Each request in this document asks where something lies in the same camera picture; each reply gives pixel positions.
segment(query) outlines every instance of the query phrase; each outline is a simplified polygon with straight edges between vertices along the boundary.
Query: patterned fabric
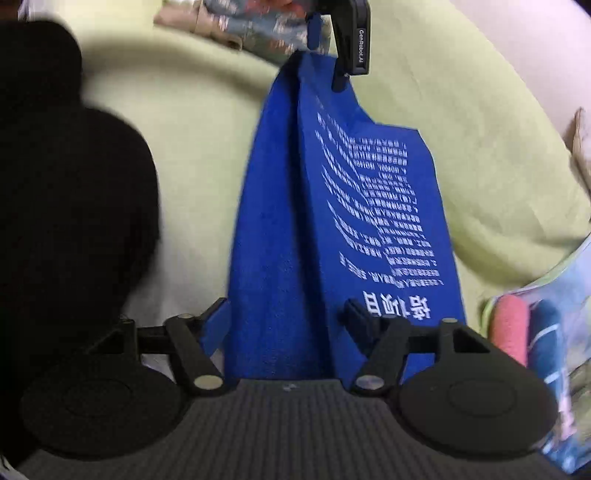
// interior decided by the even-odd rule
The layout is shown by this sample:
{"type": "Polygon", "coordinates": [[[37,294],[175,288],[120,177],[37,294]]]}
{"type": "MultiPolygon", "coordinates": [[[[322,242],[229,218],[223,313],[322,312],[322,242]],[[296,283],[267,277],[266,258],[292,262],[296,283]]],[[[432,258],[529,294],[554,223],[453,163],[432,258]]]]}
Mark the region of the patterned fabric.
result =
{"type": "MultiPolygon", "coordinates": [[[[221,32],[240,38],[244,50],[264,60],[282,65],[296,50],[308,50],[306,12],[300,4],[290,0],[203,0],[203,4],[221,32]]],[[[331,34],[330,22],[323,19],[318,53],[328,53],[331,34]]]]}
{"type": "Polygon", "coordinates": [[[591,236],[546,276],[510,292],[530,308],[528,368],[544,380],[558,402],[558,422],[542,453],[567,473],[591,461],[589,265],[591,236]]]}

